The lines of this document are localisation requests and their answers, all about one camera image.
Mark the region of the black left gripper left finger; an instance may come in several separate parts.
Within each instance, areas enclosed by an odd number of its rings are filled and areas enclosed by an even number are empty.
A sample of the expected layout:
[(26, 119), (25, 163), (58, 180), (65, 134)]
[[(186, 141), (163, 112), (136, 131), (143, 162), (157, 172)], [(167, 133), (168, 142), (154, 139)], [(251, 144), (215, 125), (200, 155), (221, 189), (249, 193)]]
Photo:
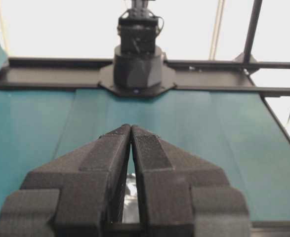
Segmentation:
[(28, 172), (0, 212), (0, 237), (99, 237), (121, 222), (131, 127)]

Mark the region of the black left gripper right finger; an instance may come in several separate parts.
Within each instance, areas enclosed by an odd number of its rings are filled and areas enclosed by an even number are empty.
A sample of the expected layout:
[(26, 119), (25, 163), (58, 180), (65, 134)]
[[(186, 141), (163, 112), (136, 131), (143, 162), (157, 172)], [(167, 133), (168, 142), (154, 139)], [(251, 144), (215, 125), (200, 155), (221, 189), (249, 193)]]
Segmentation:
[(149, 236), (250, 236), (247, 202), (221, 167), (136, 125), (131, 144), (140, 221)]

